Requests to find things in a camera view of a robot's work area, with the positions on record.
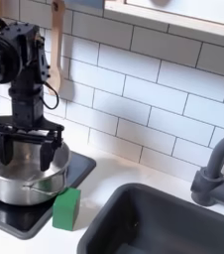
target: green sponge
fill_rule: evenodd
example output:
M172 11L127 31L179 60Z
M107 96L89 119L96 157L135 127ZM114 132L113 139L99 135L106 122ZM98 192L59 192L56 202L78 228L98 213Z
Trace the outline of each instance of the green sponge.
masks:
M68 189L59 194L53 206L53 227L73 230L79 211L80 190Z

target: stainless steel pot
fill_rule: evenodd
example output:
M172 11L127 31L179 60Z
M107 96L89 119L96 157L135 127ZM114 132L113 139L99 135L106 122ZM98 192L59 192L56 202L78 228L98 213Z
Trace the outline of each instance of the stainless steel pot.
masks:
M0 200L15 205L45 202L64 191L71 153L66 144L56 150L50 168L40 170L39 145L14 142L14 158L0 162Z

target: white tile wall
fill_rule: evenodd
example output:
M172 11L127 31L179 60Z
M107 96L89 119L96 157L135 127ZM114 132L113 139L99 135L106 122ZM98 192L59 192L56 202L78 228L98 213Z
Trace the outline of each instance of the white tile wall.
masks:
M224 104L189 95L185 115L224 128Z
M159 59L195 66L201 43L135 27L132 50Z
M69 79L121 95L123 93L125 75L87 63L71 61Z
M175 137L123 119L119 120L117 136L136 144L170 155Z
M42 26L50 62L52 0L4 0L7 22ZM68 144L90 144L192 181L224 138L224 37L67 4L60 104L46 117ZM0 114L11 113L8 84ZM45 101L54 96L45 89Z
M131 142L95 130L90 131L89 142L101 150L119 155L131 161L138 163L140 160L142 147Z
M46 51L52 49L51 31L46 30ZM81 38L63 35L61 54L67 58L97 64L99 44Z
M75 103L67 104L66 118L114 135L118 118Z
M163 62L158 83L207 98L224 100L224 76L192 67Z
M185 92L130 76L126 78L124 96L175 113L182 113L187 98Z
M200 169L190 163L158 153L148 148L143 149L140 163L154 168L155 170L182 178L186 181L192 181L195 173Z
M207 146L214 127L177 114L152 108L149 127Z
M103 44L130 49L133 26L74 12L73 31L75 36Z
M95 91L93 107L136 123L148 123L150 106L107 92Z
M203 44L197 67L224 75L224 48Z
M156 82L161 61L101 45L98 64L102 67Z

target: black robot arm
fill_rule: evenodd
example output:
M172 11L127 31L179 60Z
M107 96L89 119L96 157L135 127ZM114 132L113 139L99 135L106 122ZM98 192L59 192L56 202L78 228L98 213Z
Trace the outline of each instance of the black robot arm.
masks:
M40 144L41 170L50 167L61 146L63 127L44 117L44 84L49 77L44 38L39 27L30 24L6 25L0 20L0 83L11 82L12 115L0 116L0 160L13 158L13 144ZM32 131L48 131L37 135Z

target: sink basin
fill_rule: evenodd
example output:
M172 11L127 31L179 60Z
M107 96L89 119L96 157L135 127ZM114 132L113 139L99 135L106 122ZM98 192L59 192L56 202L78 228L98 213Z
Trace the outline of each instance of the sink basin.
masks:
M118 188L77 254L224 254L224 216L159 190Z

